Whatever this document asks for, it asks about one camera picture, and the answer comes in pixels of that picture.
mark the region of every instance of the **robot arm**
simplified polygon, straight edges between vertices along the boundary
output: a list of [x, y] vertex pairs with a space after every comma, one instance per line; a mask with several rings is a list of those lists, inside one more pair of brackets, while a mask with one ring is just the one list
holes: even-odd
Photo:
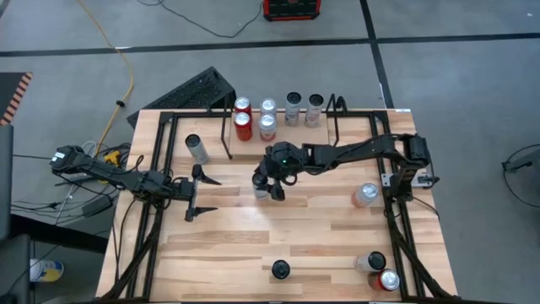
[[193, 221], [199, 214], [216, 208], [195, 207], [197, 182], [221, 185], [219, 182], [204, 175], [200, 165], [192, 169], [193, 182], [186, 177], [171, 181], [168, 176], [157, 171], [124, 170], [113, 165], [98, 161], [84, 153], [78, 146], [64, 146], [57, 149], [51, 160], [52, 173], [60, 176], [63, 173], [86, 173], [99, 180], [108, 181], [112, 186], [129, 190], [136, 199], [146, 201], [153, 199], [174, 199], [187, 201], [185, 221]]
[[[403, 154], [396, 150], [396, 141], [403, 143]], [[268, 186], [273, 199], [285, 200], [281, 182], [293, 186], [301, 172], [319, 175], [344, 163], [378, 157], [393, 160], [399, 165], [399, 172], [390, 180], [392, 196], [411, 200], [411, 181], [417, 170], [429, 164], [426, 140], [418, 135], [386, 134], [340, 147], [302, 144], [302, 148], [297, 148], [291, 143], [280, 142], [266, 148], [266, 154], [256, 172], [274, 180], [274, 184]]]

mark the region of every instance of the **white can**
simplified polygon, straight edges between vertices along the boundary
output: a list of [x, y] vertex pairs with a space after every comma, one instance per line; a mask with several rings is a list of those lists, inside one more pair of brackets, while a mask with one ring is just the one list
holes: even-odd
[[380, 252], [370, 252], [354, 260], [354, 268], [359, 272], [378, 272], [386, 267], [386, 258]]
[[201, 138], [196, 134], [189, 134], [186, 137], [186, 146], [189, 149], [189, 152], [195, 158], [195, 163], [199, 165], [204, 165], [208, 162], [210, 157], [204, 149], [203, 142]]
[[287, 126], [298, 126], [301, 100], [302, 96], [296, 92], [287, 94], [287, 103], [285, 104], [285, 124]]
[[263, 141], [273, 141], [278, 131], [278, 122], [272, 114], [261, 115], [259, 119], [259, 131]]
[[261, 117], [264, 114], [272, 114], [276, 116], [278, 114], [278, 104], [272, 98], [265, 98], [261, 103]]
[[30, 282], [54, 282], [64, 274], [64, 264], [58, 261], [30, 260]]
[[307, 103], [307, 111], [305, 112], [304, 124], [308, 128], [319, 127], [319, 118], [321, 117], [322, 104], [324, 99], [318, 94], [310, 96]]

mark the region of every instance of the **can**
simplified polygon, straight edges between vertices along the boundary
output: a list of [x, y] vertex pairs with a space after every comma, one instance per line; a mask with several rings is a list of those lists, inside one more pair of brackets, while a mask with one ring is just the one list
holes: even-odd
[[64, 274], [64, 264], [58, 261], [30, 260], [30, 282], [54, 282]]
[[255, 194], [255, 198], [266, 199], [268, 197], [268, 177], [261, 173], [255, 172], [251, 178], [251, 182], [253, 183], [253, 193]]
[[259, 120], [259, 131], [263, 141], [273, 141], [276, 138], [278, 122], [272, 114], [264, 114]]
[[374, 290], [394, 291], [399, 287], [399, 277], [394, 270], [385, 269], [378, 273], [369, 273], [368, 284]]
[[287, 103], [285, 104], [285, 124], [287, 126], [298, 126], [301, 100], [302, 96], [296, 92], [287, 94]]
[[235, 116], [236, 136], [241, 141], [250, 140], [253, 136], [251, 130], [251, 117], [247, 113], [238, 113]]
[[251, 116], [251, 103], [245, 97], [238, 97], [235, 101], [235, 112], [236, 113], [246, 113]]
[[379, 272], [386, 267], [386, 258], [380, 252], [369, 252], [354, 260], [354, 268], [359, 271]]
[[195, 163], [199, 165], [204, 165], [208, 162], [210, 157], [204, 149], [203, 142], [201, 138], [196, 134], [189, 134], [186, 137], [186, 146], [189, 149], [189, 153], [195, 158]]
[[351, 202], [354, 206], [363, 208], [370, 206], [379, 196], [379, 189], [375, 184], [370, 182], [358, 187], [351, 195]]
[[321, 117], [322, 104], [324, 99], [318, 94], [310, 96], [307, 103], [307, 111], [305, 112], [304, 124], [308, 128], [315, 128], [319, 126], [319, 118]]
[[261, 103], [261, 117], [264, 114], [278, 114], [278, 104], [272, 98], [265, 98]]

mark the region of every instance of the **gray floor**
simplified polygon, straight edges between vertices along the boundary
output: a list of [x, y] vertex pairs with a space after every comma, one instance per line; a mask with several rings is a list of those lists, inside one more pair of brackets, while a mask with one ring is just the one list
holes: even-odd
[[[166, 2], [228, 34], [258, 8], [257, 0]], [[367, 37], [358, 1], [322, 2], [316, 20], [270, 24], [259, 18], [232, 41]], [[159, 7], [147, 8], [134, 0], [86, 3], [117, 46], [231, 41], [212, 37]], [[379, 37], [540, 32], [540, 5], [533, 0], [369, 0], [369, 5]], [[105, 43], [74, 1], [12, 0], [0, 18], [0, 51], [97, 47]], [[442, 178], [435, 188], [435, 202], [460, 295], [473, 300], [536, 302], [540, 213], [511, 197], [502, 181], [500, 162], [520, 147], [540, 142], [535, 132], [540, 111], [540, 41], [380, 48], [394, 104], [413, 110]], [[384, 107], [369, 45], [127, 56], [134, 69], [135, 90], [107, 144], [130, 141], [132, 129], [124, 117], [209, 66], [215, 66], [237, 94], [256, 100], [272, 96], [283, 103], [292, 90], [303, 95], [334, 92], [343, 95], [349, 106]], [[35, 75], [13, 122], [15, 152], [20, 154], [48, 156], [63, 144], [98, 140], [114, 101], [128, 85], [126, 67], [117, 55], [0, 58], [0, 72], [12, 71]], [[540, 195], [532, 183], [535, 173], [526, 170], [510, 176], [510, 183], [533, 203]], [[13, 178], [13, 199], [49, 202], [67, 191], [52, 187], [57, 179], [51, 177], [46, 161], [16, 159]], [[85, 198], [82, 192], [75, 197]], [[88, 232], [102, 231], [110, 227], [111, 213], [73, 225]], [[45, 246], [38, 246], [37, 256]], [[53, 257], [69, 265], [67, 277], [39, 287], [36, 300], [90, 296], [103, 257], [68, 249]]]

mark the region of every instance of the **wooden tabletop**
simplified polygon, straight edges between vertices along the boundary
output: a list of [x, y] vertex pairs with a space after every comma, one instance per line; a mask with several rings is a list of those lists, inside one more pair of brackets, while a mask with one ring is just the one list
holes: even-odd
[[[415, 133], [410, 111], [388, 110], [388, 116], [393, 133]], [[128, 167], [144, 155], [139, 169], [149, 168], [158, 117], [159, 110], [140, 112]], [[227, 126], [225, 134], [229, 142], [229, 120]], [[333, 143], [333, 118], [328, 118], [327, 126]], [[218, 207], [219, 210], [202, 214], [192, 223], [184, 221], [186, 202], [175, 201], [165, 211], [151, 301], [400, 299], [398, 291], [373, 291], [367, 284], [366, 274], [354, 269], [355, 257], [374, 250], [386, 255], [387, 267], [395, 268], [382, 199], [365, 209], [351, 204], [351, 194], [359, 185], [366, 182], [380, 185], [375, 160], [344, 164], [320, 176], [300, 174], [295, 186], [284, 187], [286, 201], [257, 201], [253, 196], [251, 175], [259, 160], [229, 160], [219, 140], [220, 130], [221, 120], [216, 118], [181, 118], [179, 121], [172, 162], [174, 175], [191, 173], [193, 158], [184, 139], [196, 133], [211, 159], [203, 166], [206, 175], [222, 182], [223, 186], [199, 183], [197, 206]], [[339, 118], [339, 130], [339, 145], [371, 137], [366, 118]], [[166, 128], [162, 153], [168, 134]], [[231, 136], [235, 136], [234, 127]], [[433, 205], [430, 190], [415, 188], [414, 196]], [[129, 192], [119, 197], [115, 217], [117, 234], [131, 201]], [[136, 202], [127, 216], [121, 245], [121, 271], [132, 259], [141, 208], [142, 204]], [[437, 217], [415, 201], [408, 203], [408, 210], [418, 257], [445, 290], [456, 294]], [[106, 293], [114, 283], [112, 240], [111, 236], [97, 296]], [[291, 266], [291, 275], [286, 280], [276, 280], [271, 274], [272, 264], [279, 259]], [[404, 256], [403, 262], [409, 292], [414, 294], [412, 272]], [[136, 295], [142, 292], [146, 260], [141, 265]]]

